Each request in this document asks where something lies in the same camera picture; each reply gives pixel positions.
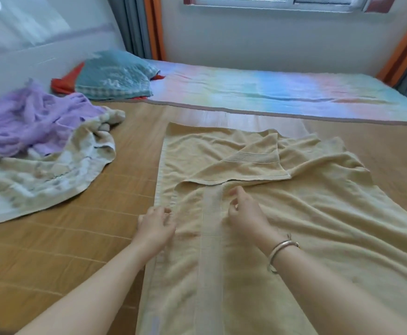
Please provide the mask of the rainbow pastel bedsheet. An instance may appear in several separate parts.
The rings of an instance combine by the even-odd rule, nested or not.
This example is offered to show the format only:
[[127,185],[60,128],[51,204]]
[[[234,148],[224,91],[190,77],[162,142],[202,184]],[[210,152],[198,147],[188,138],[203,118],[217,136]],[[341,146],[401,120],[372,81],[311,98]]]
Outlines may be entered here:
[[407,125],[407,97],[364,74],[286,73],[148,60],[157,105],[271,117]]

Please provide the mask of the person's left forearm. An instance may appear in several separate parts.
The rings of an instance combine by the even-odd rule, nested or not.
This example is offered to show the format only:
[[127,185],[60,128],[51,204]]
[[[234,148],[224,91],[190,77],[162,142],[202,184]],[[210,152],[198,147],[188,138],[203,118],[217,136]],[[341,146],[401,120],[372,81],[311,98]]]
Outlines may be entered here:
[[15,335],[106,335],[138,272],[166,244],[133,241]]

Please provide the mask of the cream patterned towel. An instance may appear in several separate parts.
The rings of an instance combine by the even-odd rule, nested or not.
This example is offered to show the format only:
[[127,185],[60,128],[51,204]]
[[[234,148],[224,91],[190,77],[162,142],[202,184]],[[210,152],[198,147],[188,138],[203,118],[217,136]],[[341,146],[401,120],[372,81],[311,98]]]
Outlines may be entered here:
[[82,123],[61,152],[46,157],[0,159],[0,223],[39,212],[85,191],[116,158],[110,133],[126,113],[103,106],[104,113]]

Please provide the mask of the white headboard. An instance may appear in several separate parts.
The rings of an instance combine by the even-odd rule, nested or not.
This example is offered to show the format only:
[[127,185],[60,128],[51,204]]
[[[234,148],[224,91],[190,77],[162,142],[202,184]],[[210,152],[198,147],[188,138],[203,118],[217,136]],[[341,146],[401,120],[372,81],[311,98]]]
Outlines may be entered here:
[[0,95],[103,50],[125,50],[109,0],[0,0]]

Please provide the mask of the person's right hand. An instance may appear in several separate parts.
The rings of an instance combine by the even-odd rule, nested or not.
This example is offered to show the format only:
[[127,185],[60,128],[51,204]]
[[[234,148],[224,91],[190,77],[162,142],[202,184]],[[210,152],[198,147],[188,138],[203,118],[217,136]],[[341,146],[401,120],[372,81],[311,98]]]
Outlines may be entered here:
[[239,211],[236,221],[229,220],[231,226],[265,256],[269,256],[278,244],[288,240],[269,223],[260,205],[243,187],[237,186],[229,194],[233,196],[230,204],[238,204]]

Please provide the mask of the person's left hand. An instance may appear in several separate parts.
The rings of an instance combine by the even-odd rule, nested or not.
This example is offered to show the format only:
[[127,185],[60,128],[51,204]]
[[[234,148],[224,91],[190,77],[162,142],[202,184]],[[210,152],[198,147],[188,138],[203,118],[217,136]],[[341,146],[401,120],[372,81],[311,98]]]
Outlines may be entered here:
[[150,207],[139,217],[132,244],[145,260],[162,251],[176,232],[172,210],[166,207]]

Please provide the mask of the brown bamboo mat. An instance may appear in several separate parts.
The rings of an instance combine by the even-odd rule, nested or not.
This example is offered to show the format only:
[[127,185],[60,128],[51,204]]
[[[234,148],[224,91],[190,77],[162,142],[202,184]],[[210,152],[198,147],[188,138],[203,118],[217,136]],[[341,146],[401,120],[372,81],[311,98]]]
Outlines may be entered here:
[[[14,333],[89,279],[133,240],[155,205],[169,123],[289,138],[340,138],[374,183],[407,211],[407,125],[267,117],[147,103],[109,104],[126,119],[113,132],[116,158],[81,194],[0,224],[0,332]],[[139,272],[111,335],[136,335],[146,269]]]

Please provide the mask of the teal pillow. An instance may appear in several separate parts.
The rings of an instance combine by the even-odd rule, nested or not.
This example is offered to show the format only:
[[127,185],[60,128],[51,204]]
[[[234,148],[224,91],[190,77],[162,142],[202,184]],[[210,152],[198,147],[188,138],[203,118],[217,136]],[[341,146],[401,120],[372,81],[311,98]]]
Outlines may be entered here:
[[129,52],[99,51],[84,61],[74,90],[93,101],[151,97],[151,81],[160,72],[155,65]]

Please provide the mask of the grey curtain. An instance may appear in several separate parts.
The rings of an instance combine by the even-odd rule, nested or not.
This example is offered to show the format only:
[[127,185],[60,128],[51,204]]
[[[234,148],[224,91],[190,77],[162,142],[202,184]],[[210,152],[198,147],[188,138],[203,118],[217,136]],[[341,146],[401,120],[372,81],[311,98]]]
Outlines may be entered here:
[[108,0],[126,51],[152,59],[144,0]]

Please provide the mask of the purple towel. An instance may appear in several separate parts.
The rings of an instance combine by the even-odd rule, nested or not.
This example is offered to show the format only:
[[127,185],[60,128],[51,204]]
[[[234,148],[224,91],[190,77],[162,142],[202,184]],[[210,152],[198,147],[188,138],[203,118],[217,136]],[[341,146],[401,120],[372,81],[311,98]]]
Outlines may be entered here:
[[103,113],[81,93],[58,97],[29,80],[0,97],[0,158],[28,149],[40,156],[60,152],[75,129]]

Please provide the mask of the orange curtain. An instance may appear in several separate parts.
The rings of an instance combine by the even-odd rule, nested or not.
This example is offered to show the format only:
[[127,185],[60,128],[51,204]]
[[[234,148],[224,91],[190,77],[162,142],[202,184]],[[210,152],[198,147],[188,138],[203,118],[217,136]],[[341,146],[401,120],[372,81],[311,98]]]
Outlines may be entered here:
[[152,59],[166,61],[161,0],[144,0]]
[[407,32],[396,46],[389,60],[376,78],[389,87],[394,87],[407,70]]

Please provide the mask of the beige towel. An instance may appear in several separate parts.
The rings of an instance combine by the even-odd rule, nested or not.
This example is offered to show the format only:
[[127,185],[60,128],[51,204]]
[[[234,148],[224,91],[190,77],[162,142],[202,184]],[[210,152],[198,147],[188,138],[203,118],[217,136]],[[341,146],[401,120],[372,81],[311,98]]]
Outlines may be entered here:
[[136,335],[317,335],[228,224],[239,185],[280,234],[407,319],[407,211],[340,138],[169,123],[155,205],[177,229],[147,265]]

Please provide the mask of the person's right forearm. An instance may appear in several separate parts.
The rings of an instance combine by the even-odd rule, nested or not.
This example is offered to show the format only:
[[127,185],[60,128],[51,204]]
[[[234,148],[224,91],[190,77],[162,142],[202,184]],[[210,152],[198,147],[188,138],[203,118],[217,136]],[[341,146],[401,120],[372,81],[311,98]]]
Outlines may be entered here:
[[279,248],[272,266],[318,335],[407,335],[407,321],[300,248]]

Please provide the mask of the white window frame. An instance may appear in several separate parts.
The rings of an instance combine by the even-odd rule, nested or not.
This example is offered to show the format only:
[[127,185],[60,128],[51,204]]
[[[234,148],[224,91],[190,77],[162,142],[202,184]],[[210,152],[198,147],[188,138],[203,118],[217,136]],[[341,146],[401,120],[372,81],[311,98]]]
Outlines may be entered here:
[[386,14],[395,0],[183,0],[187,6]]

